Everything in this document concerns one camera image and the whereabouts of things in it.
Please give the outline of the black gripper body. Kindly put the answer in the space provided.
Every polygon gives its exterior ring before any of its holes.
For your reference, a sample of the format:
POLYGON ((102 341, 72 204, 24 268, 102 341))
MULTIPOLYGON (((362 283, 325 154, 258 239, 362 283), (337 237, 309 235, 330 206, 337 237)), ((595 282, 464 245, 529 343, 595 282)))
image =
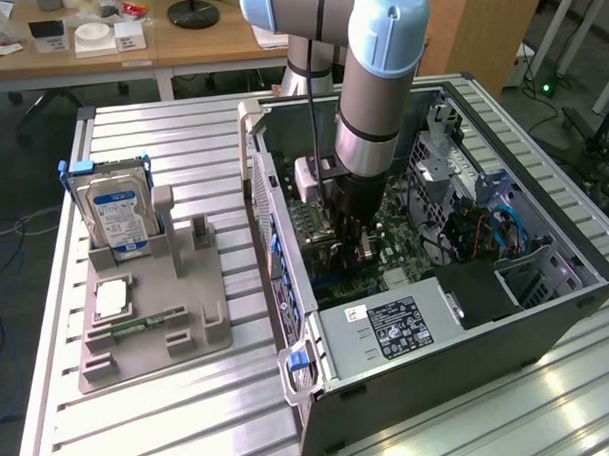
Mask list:
POLYGON ((352 173, 337 177, 331 189, 335 224, 357 221, 368 226, 381 207, 383 193, 383 174, 371 178, 352 173))

